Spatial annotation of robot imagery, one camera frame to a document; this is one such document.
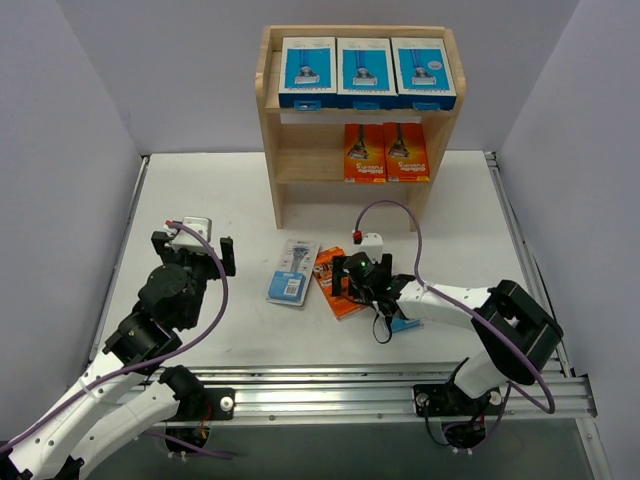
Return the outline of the clear blister razor pack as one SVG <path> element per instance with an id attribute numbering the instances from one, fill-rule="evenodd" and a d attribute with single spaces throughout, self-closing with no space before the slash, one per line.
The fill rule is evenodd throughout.
<path id="1" fill-rule="evenodd" d="M 267 290 L 268 302 L 303 306 L 319 248 L 316 241 L 289 239 L 285 242 Z"/>
<path id="2" fill-rule="evenodd" d="M 394 317 L 390 323 L 391 333 L 393 335 L 397 333 L 413 331 L 415 329 L 421 328 L 422 326 L 423 322 L 420 319 L 405 320 Z"/>

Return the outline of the orange Gillette Fusion box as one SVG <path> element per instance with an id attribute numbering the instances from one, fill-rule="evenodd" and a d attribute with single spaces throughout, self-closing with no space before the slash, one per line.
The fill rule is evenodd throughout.
<path id="1" fill-rule="evenodd" d="M 344 127 L 344 181 L 385 183 L 386 158 L 382 124 L 346 124 Z"/>
<path id="2" fill-rule="evenodd" d="M 419 123 L 383 124 L 386 175 L 389 182 L 428 183 L 430 168 Z"/>

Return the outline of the blue Harry's razor box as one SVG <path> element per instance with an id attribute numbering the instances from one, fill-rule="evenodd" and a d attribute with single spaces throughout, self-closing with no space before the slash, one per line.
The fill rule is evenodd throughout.
<path id="1" fill-rule="evenodd" d="M 317 111 L 336 108 L 335 37 L 285 37 L 278 100 L 281 108 Z"/>
<path id="2" fill-rule="evenodd" d="M 337 105 L 346 109 L 397 106 L 389 38 L 337 39 Z"/>
<path id="3" fill-rule="evenodd" d="M 390 39 L 400 108 L 451 111 L 457 100 L 442 38 Z"/>

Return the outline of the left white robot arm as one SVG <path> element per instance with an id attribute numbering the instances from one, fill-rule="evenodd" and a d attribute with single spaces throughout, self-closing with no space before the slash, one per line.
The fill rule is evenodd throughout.
<path id="1" fill-rule="evenodd" d="M 156 423 L 213 415 L 201 381 L 163 362 L 186 351 L 178 334 L 197 325 L 209 282 L 236 273 L 234 243 L 210 244 L 211 223 L 168 221 L 151 242 L 161 259 L 131 312 L 63 396 L 1 446 L 4 479 L 85 479 Z"/>

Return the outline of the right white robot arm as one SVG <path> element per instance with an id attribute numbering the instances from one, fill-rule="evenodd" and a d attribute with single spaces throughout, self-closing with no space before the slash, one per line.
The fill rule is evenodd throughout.
<path id="1" fill-rule="evenodd" d="M 347 292 L 387 323 L 431 320 L 474 331 L 482 350 L 445 382 L 441 397 L 447 408 L 463 415 L 488 404 L 503 386 L 522 392 L 538 385 L 546 399 L 538 408 L 555 412 L 541 372 L 564 331 L 527 291 L 511 280 L 486 288 L 428 284 L 417 274 L 392 274 L 391 260 L 385 254 L 375 262 L 364 252 L 336 257 L 332 293 Z"/>

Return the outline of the orange Gillette Styler box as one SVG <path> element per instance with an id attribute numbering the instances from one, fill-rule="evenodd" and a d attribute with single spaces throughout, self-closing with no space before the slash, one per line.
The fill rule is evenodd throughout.
<path id="1" fill-rule="evenodd" d="M 338 246 L 330 247 L 323 251 L 320 251 L 316 257 L 313 267 L 313 275 L 318 283 L 327 303 L 332 311 L 334 317 L 340 321 L 346 317 L 362 311 L 365 306 L 356 302 L 348 293 L 348 279 L 342 278 L 341 292 L 334 296 L 334 281 L 333 281 L 333 259 L 338 256 L 344 256 L 345 252 Z"/>

